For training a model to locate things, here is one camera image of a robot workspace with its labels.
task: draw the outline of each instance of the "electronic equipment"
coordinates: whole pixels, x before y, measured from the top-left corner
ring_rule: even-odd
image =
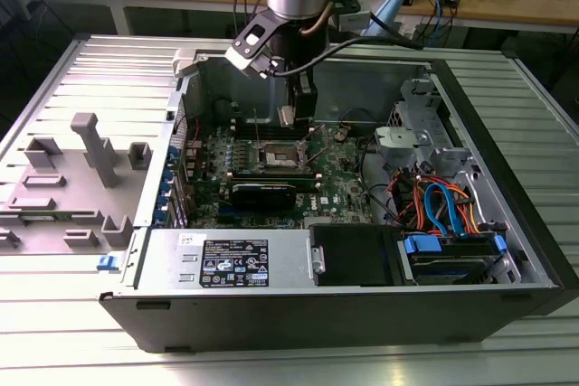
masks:
[[[565,160],[502,155],[536,140],[503,133],[527,122],[495,108],[517,104],[503,89],[563,122],[517,62],[345,49],[318,67],[314,120],[286,128],[283,82],[238,72],[230,42],[149,41],[75,41],[0,149],[0,254],[112,255],[99,303],[140,348],[474,342],[577,296],[521,186],[572,183],[545,172]],[[151,51],[175,56],[118,61]]]

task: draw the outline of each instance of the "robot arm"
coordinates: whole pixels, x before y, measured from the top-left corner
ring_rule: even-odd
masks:
[[[386,11],[390,20],[394,19],[403,0],[362,1],[374,18]],[[267,5],[268,9],[256,14],[240,32],[225,56],[245,73],[257,71],[264,79],[268,75],[284,77],[289,105],[280,109],[280,123],[290,127],[296,122],[309,122],[313,119],[318,96],[313,66],[315,60],[331,54],[327,51],[328,19],[332,15],[338,15],[339,19],[340,14],[357,13],[360,4],[356,0],[267,0]],[[348,40],[337,50],[366,40],[387,40],[409,46],[409,42],[388,39],[380,33],[373,30],[367,33],[371,36]],[[336,47],[331,49],[332,52],[337,50]]]

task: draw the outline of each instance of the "blue clip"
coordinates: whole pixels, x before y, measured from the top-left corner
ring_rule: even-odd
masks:
[[[497,245],[498,250],[500,250],[500,253],[505,253],[507,251],[507,243],[502,235],[495,235],[495,244]]]
[[[169,169],[163,171],[163,181],[171,181],[173,179],[173,173]]]
[[[404,240],[407,254],[414,252],[442,252],[441,242],[435,235],[415,234]]]
[[[153,218],[158,221],[164,221],[166,220],[166,212],[164,212],[163,210],[154,210]]]
[[[161,191],[161,193],[169,193],[171,191],[171,186],[167,183],[161,183],[159,185],[159,191]]]
[[[180,155],[181,155],[181,153],[179,152],[179,150],[175,146],[170,146],[167,149],[167,158],[169,160],[176,160],[179,158]]]
[[[424,209],[426,210],[426,215],[428,216],[430,221],[434,224],[434,226],[436,226],[439,230],[441,230],[443,236],[449,235],[444,225],[439,221],[437,221],[436,217],[432,213],[431,193],[436,187],[442,190],[442,193],[444,193],[444,197],[446,198],[446,202],[447,204],[449,204],[449,216],[451,218],[452,230],[457,234],[464,233],[462,223],[460,222],[459,217],[456,215],[456,209],[454,208],[454,200],[452,199],[452,193],[443,184],[432,183],[426,188],[426,192],[424,192]]]
[[[99,264],[97,264],[98,271],[112,271],[118,270],[117,267],[117,258],[112,257],[110,255],[102,255],[99,260]]]
[[[155,202],[157,207],[163,207],[163,206],[167,205],[168,203],[169,203],[169,200],[165,196],[158,196],[157,200]]]

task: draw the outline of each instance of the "metal work surface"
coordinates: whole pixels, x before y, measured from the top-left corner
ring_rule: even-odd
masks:
[[[42,109],[46,95],[54,94],[64,80],[81,73],[93,80],[106,77],[134,84],[127,88],[140,90],[135,90],[131,102],[138,100],[139,104],[149,106],[131,113],[146,111],[151,115],[156,110],[162,113],[164,106],[155,106],[161,99],[147,94],[151,88],[143,83],[166,80],[168,87],[174,86],[169,84],[173,80],[173,54],[178,48],[192,47],[193,43],[187,39],[93,37],[75,45],[78,46],[71,49],[69,60],[60,70],[57,68],[55,77],[49,78],[52,85],[39,90],[37,112]],[[345,52],[359,50],[352,48]],[[399,57],[415,56],[395,48],[376,50]],[[579,272],[576,126],[517,61],[507,60],[497,52],[427,53],[430,58],[449,63],[575,272]],[[69,101],[69,108],[78,108],[89,100],[95,104],[107,102],[106,108],[128,104],[128,98],[62,98],[69,96],[54,96],[51,100]],[[152,137],[147,134],[150,130],[141,130],[136,135],[146,141]],[[116,139],[121,144],[132,142],[122,135]],[[18,157],[18,149],[11,148],[10,141],[9,133],[0,153],[10,148],[9,156]],[[155,141],[152,142],[150,145],[154,147]],[[0,183],[9,183],[6,180],[0,179]],[[0,189],[9,189],[5,185]],[[101,383],[103,375],[117,380],[128,379],[130,375],[132,381],[163,384],[490,385],[579,381],[575,368],[579,356],[577,301],[547,317],[516,321],[480,344],[144,353],[96,302],[100,291],[110,289],[119,280],[119,274],[96,271],[99,257],[0,257],[0,348],[9,349],[3,352],[0,363],[8,368],[0,371],[3,384],[10,380],[92,384]]]

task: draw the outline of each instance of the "warning label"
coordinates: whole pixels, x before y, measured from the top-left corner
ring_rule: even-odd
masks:
[[[205,288],[267,287],[267,240],[206,240],[200,283]]]

